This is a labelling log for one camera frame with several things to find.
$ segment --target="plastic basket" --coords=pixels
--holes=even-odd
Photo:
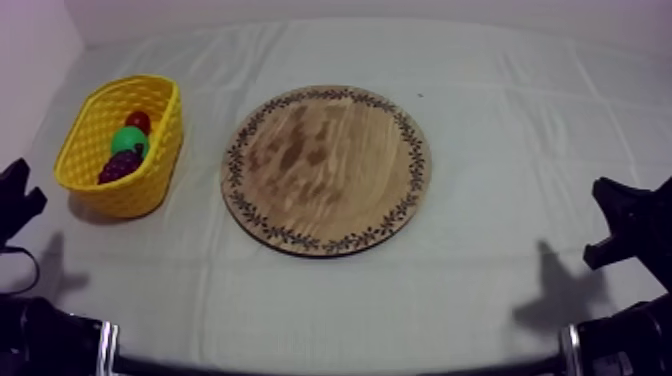
[[[133,111],[143,111],[151,119],[149,153],[132,174],[99,185],[98,174],[111,156],[112,136]],[[150,75],[113,81],[82,105],[56,160],[54,176],[100,213],[118,218],[141,216],[161,205],[182,134],[182,105],[174,81]]]

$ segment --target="wooden plate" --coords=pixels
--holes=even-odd
[[[262,243],[299,256],[343,256],[411,219],[430,165],[427,141],[399,107],[359,88],[312,86],[243,121],[222,165],[222,195]]]

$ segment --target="wood grain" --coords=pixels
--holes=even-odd
[[[411,219],[430,168],[427,141],[399,107],[359,88],[311,86],[243,121],[222,165],[222,196],[236,221],[274,249],[343,256]]]

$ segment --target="white tablecloth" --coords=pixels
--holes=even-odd
[[[550,353],[561,325],[663,291],[636,261],[591,274],[581,252],[607,235],[590,196],[596,178],[657,188],[672,174],[671,67],[578,41],[421,20],[249,24],[96,48],[72,69],[28,155],[31,184],[50,201],[14,243],[43,259],[38,293],[120,324],[126,353],[309,373]],[[113,222],[70,200],[51,169],[83,98],[134,73],[179,83],[186,135],[163,206]],[[238,122],[311,84],[387,96],[430,143],[432,181],[416,217],[353,257],[269,250],[220,195]]]

